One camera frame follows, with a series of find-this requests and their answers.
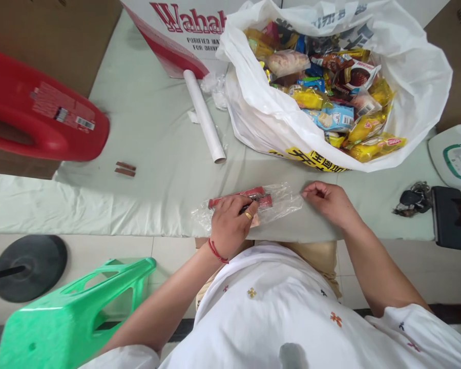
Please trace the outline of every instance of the green plastic stool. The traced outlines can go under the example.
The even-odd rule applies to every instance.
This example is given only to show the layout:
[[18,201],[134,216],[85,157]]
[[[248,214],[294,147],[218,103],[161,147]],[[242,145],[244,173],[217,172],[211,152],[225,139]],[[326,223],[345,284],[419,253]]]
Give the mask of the green plastic stool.
[[[156,268],[153,258],[116,263],[110,260],[12,314],[0,343],[0,369],[73,369],[92,358],[121,326],[97,329],[108,319],[102,309],[127,292],[131,314],[147,298],[147,277]],[[85,289],[96,276],[107,279]]]

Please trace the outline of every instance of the left hand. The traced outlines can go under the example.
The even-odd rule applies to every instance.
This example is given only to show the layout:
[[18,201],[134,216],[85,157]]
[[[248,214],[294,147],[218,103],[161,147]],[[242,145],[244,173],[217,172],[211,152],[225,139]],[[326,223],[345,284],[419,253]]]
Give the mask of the left hand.
[[[239,215],[243,206],[249,205]],[[242,195],[231,195],[222,198],[212,217],[212,235],[210,239],[221,257],[229,259],[246,239],[253,216],[258,211],[259,203]]]

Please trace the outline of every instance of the white tube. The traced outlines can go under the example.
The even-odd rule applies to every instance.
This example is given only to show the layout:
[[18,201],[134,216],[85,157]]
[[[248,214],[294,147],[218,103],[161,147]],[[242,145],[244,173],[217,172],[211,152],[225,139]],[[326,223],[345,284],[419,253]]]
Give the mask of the white tube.
[[205,136],[208,148],[210,149],[212,159],[215,164],[223,163],[226,160],[224,150],[220,144],[214,121],[212,120],[205,100],[203,99],[195,74],[191,70],[187,69],[183,72],[183,76],[186,81],[186,85],[188,86],[191,100],[195,106],[196,115],[198,115],[198,120],[200,121],[200,126],[203,130],[203,135]]

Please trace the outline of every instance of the red string bracelet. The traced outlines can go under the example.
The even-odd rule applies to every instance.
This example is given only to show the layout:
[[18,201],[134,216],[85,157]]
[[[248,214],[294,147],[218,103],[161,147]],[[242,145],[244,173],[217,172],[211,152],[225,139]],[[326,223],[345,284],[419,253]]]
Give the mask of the red string bracelet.
[[208,246],[210,247],[210,250],[212,251],[212,253],[217,256],[217,259],[219,259],[222,263],[224,264],[229,264],[229,259],[224,259],[222,256],[219,255],[219,253],[217,252],[217,249],[215,248],[215,242],[213,242],[212,240],[208,239]]

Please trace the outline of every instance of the white plastic jug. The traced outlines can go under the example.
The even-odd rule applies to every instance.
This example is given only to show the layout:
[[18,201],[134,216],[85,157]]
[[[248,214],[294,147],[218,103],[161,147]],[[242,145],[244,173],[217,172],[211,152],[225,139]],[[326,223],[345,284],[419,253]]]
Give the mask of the white plastic jug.
[[431,139],[429,152],[442,180],[449,187],[461,189],[461,125]]

